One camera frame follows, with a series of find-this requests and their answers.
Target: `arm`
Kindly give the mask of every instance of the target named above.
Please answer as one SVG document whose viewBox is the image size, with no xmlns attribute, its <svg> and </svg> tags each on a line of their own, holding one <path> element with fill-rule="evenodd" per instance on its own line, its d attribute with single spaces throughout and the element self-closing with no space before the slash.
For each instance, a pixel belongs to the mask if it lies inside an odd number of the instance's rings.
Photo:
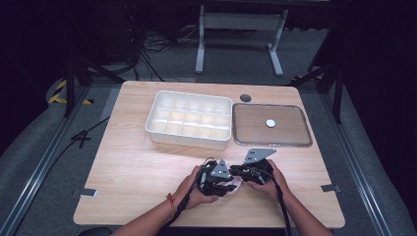
<svg viewBox="0 0 417 236">
<path fill-rule="evenodd" d="M 273 176 L 282 190 L 282 196 L 289 215 L 295 223 L 298 231 L 303 236 L 321 236 L 332 235 L 325 226 L 319 222 L 291 193 L 286 183 L 286 180 L 281 171 L 276 167 L 272 160 L 269 160 L 273 168 Z M 266 194 L 273 201 L 278 202 L 278 195 L 276 188 L 272 181 L 268 181 L 265 185 L 259 185 L 254 182 L 249 182 L 252 189 Z"/>
<path fill-rule="evenodd" d="M 199 170 L 200 166 L 196 166 L 193 169 L 193 172 L 183 180 L 177 191 L 172 195 L 172 198 L 175 199 L 174 208 L 177 208 L 181 200 L 184 199 Z M 186 209 L 196 207 L 199 204 L 210 204 L 216 200 L 218 200 L 217 196 L 205 196 L 198 189 L 195 189 L 190 195 L 190 200 L 188 201 Z M 165 200 L 158 206 L 155 206 L 148 212 L 122 226 L 112 235 L 127 236 L 140 234 L 143 236 L 153 236 L 157 234 L 159 229 L 170 219 L 170 217 L 171 202 L 169 200 Z"/>
</svg>

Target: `wooden table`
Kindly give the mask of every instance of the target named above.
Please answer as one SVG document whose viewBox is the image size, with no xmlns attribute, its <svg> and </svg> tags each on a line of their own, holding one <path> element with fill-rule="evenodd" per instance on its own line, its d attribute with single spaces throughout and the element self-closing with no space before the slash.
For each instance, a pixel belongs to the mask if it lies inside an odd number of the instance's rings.
<svg viewBox="0 0 417 236">
<path fill-rule="evenodd" d="M 175 192 L 185 176 L 208 157 L 242 164 L 249 148 L 231 139 L 225 150 L 153 143 L 145 130 L 155 95 L 160 90 L 227 96 L 241 103 L 249 94 L 252 103 L 304 106 L 296 88 L 216 84 L 126 82 L 123 84 L 91 168 L 86 188 L 94 198 L 81 197 L 74 214 L 78 224 L 122 225 L 146 212 Z M 339 228 L 344 217 L 307 117 L 313 144 L 310 147 L 277 147 L 269 156 L 285 175 L 294 195 L 326 227 Z M 234 195 L 211 205 L 185 210 L 172 224 L 202 227 L 285 227 L 278 203 L 242 184 Z"/>
</svg>

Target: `finger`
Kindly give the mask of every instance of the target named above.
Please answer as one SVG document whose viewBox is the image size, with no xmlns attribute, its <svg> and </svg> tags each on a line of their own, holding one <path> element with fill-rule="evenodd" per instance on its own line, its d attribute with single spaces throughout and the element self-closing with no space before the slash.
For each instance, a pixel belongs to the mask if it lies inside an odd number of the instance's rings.
<svg viewBox="0 0 417 236">
<path fill-rule="evenodd" d="M 248 185 L 249 187 L 251 187 L 253 190 L 259 190 L 259 188 L 261 187 L 261 185 L 253 182 L 253 181 L 248 181 Z"/>
<path fill-rule="evenodd" d="M 192 175 L 192 176 L 196 176 L 196 175 L 197 175 L 197 173 L 199 173 L 200 169 L 201 169 L 201 167 L 200 167 L 199 165 L 194 166 L 194 169 L 193 169 L 193 171 L 191 172 L 191 175 Z"/>
<path fill-rule="evenodd" d="M 278 167 L 276 167 L 275 162 L 273 162 L 273 160 L 268 159 L 269 164 L 272 166 L 273 169 L 277 169 Z"/>
<path fill-rule="evenodd" d="M 219 196 L 205 196 L 203 199 L 203 204 L 211 204 L 219 199 L 220 199 Z"/>
</svg>

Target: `dark background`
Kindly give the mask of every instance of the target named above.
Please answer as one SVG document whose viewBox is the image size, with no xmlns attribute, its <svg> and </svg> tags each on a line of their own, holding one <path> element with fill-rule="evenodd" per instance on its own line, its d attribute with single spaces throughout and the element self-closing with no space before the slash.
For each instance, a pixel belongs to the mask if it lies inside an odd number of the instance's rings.
<svg viewBox="0 0 417 236">
<path fill-rule="evenodd" d="M 343 65 L 345 85 L 416 224 L 416 3 L 380 0 L 353 5 L 359 10 L 338 15 L 335 25 L 333 11 L 321 17 L 292 11 L 287 27 L 333 26 L 317 66 L 331 63 L 349 48 Z M 132 58 L 124 7 L 123 2 L 96 0 L 0 2 L 0 153 L 47 108 L 45 94 L 62 77 L 70 55 L 101 65 Z M 196 6 L 171 5 L 144 9 L 143 23 L 172 40 L 181 27 L 196 24 L 199 11 Z"/>
</svg>

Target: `white plastic container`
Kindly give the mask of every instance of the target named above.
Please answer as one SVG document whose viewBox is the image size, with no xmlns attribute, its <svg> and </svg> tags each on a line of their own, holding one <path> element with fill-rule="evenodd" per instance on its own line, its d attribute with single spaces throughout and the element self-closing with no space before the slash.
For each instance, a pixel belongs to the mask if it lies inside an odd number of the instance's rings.
<svg viewBox="0 0 417 236">
<path fill-rule="evenodd" d="M 228 97 L 162 90 L 146 130 L 157 143 L 225 149 L 231 137 L 232 105 Z"/>
</svg>

